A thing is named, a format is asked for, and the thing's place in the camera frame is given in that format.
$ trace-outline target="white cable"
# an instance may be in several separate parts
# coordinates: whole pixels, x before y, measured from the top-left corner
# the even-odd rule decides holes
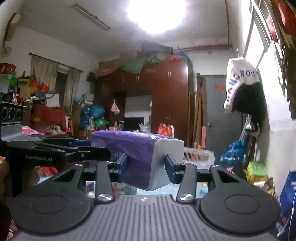
[[[294,210],[295,210],[294,209],[295,197],[296,197],[296,191],[295,191],[295,195],[294,195],[294,199],[293,199],[293,206],[292,206],[292,211],[291,211],[291,219],[290,219],[289,232],[288,232],[288,241],[290,241],[290,229],[291,229],[292,217],[293,217]]]

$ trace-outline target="curtain rod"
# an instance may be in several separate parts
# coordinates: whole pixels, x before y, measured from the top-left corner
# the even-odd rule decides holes
[[[61,65],[63,65],[63,66],[67,66],[67,67],[69,67],[69,68],[76,69],[76,70],[80,71],[81,73],[83,73],[83,71],[80,70],[80,69],[73,68],[73,67],[71,67],[71,66],[69,66],[69,65],[66,65],[66,64],[63,64],[63,63],[60,63],[60,62],[57,62],[57,61],[54,61],[54,60],[51,60],[51,59],[48,59],[48,58],[45,58],[45,57],[39,56],[39,55],[37,55],[37,54],[33,54],[33,53],[30,52],[29,55],[33,55],[33,56],[36,56],[36,57],[39,57],[39,58],[43,58],[43,59],[46,59],[46,60],[50,60],[50,61],[52,61],[52,62],[55,62],[55,63],[61,64]]]

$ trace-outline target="gray door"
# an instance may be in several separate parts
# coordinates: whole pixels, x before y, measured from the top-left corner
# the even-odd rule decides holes
[[[226,76],[206,76],[207,87],[207,133],[206,150],[213,151],[216,164],[228,146],[238,140],[242,131],[242,114],[225,113]]]

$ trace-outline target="orange stool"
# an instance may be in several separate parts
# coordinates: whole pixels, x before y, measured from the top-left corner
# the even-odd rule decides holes
[[[72,122],[72,120],[69,120],[69,123],[68,123],[68,130],[66,130],[66,136],[68,136],[68,133],[70,133],[71,136],[74,136],[74,132],[73,132],[73,122]]]

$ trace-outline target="ceiling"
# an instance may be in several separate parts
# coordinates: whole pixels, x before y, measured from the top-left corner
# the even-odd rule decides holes
[[[196,39],[227,37],[225,0],[185,0],[182,23],[163,34],[151,35],[128,18],[129,0],[25,0],[20,25],[111,59],[127,49],[141,48],[143,40],[157,43],[183,43],[192,47]],[[104,31],[68,6],[78,3],[111,29]]]

